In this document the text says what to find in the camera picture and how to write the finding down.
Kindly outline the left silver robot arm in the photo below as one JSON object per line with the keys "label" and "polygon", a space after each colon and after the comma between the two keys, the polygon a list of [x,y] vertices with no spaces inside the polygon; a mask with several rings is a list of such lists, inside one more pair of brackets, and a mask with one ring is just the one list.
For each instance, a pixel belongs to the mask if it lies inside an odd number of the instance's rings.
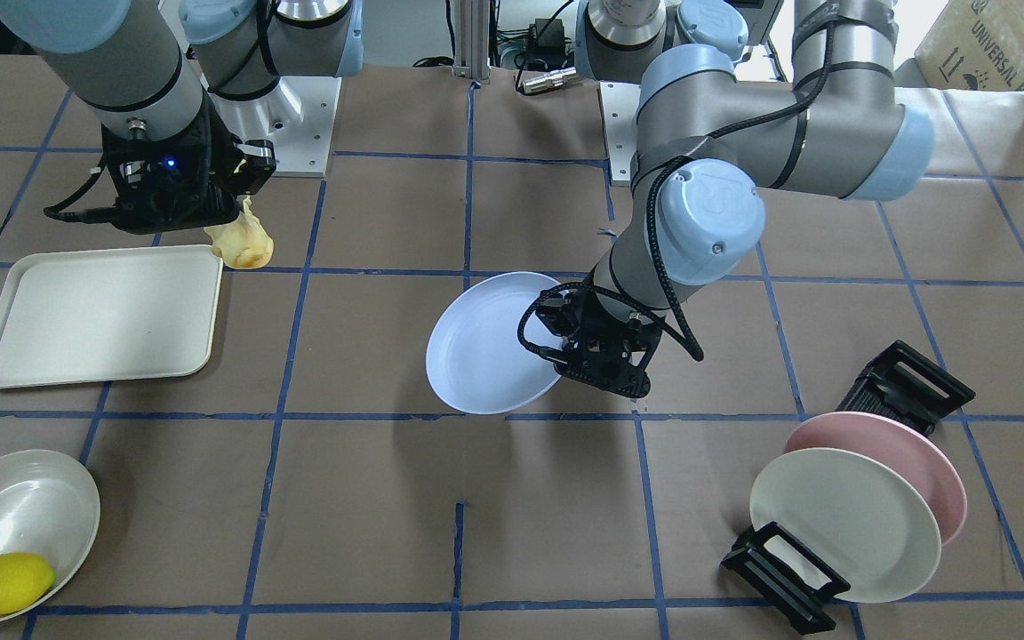
{"label": "left silver robot arm", "polygon": [[[575,69],[637,84],[633,215],[579,284],[541,292],[517,340],[557,374],[641,398],[662,337],[703,351],[682,306],[755,250],[761,188],[858,200],[910,193],[931,118],[894,97],[893,1],[797,1],[790,86],[740,84],[748,26],[724,1],[581,1]],[[536,317],[561,340],[525,336]]]}

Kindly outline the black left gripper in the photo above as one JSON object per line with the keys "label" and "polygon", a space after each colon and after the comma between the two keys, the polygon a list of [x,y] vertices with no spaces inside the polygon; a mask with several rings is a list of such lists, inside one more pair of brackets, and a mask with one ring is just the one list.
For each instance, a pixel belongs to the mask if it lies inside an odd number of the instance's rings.
{"label": "black left gripper", "polygon": [[538,292],[530,317],[561,339],[558,346],[530,343],[530,353],[560,376],[615,396],[649,394],[647,367],[663,333],[649,308],[596,284],[563,283]]}

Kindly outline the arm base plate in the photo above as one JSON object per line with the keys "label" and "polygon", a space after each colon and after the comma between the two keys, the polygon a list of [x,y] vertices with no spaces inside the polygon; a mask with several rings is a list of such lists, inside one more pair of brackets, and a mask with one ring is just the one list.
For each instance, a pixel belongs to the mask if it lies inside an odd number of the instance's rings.
{"label": "arm base plate", "polygon": [[603,135],[613,186],[628,186],[633,175],[631,158],[636,153],[635,117],[639,98],[638,84],[600,82]]}
{"label": "arm base plate", "polygon": [[215,100],[239,138],[272,142],[278,177],[323,179],[343,84],[338,77],[282,76],[265,96]]}

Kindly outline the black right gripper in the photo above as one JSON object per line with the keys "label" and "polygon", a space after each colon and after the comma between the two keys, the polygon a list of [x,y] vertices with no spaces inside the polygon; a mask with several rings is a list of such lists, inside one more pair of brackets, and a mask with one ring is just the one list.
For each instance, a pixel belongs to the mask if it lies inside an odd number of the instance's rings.
{"label": "black right gripper", "polygon": [[273,142],[240,139],[208,97],[170,138],[103,131],[102,151],[116,198],[101,221],[127,234],[228,224],[238,218],[239,198],[259,191],[276,169]]}

